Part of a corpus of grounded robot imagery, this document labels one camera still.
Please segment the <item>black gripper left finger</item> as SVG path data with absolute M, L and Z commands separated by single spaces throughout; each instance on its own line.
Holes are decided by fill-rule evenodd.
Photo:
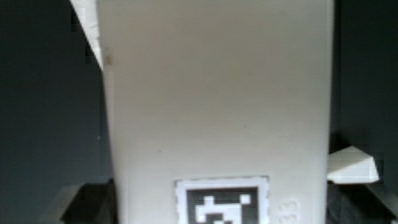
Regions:
M 117 224 L 114 180 L 60 189 L 41 224 Z

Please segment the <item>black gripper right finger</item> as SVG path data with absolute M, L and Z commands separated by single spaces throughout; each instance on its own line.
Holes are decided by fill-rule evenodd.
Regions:
M 382 182 L 327 185 L 325 224 L 398 224 L 398 193 Z

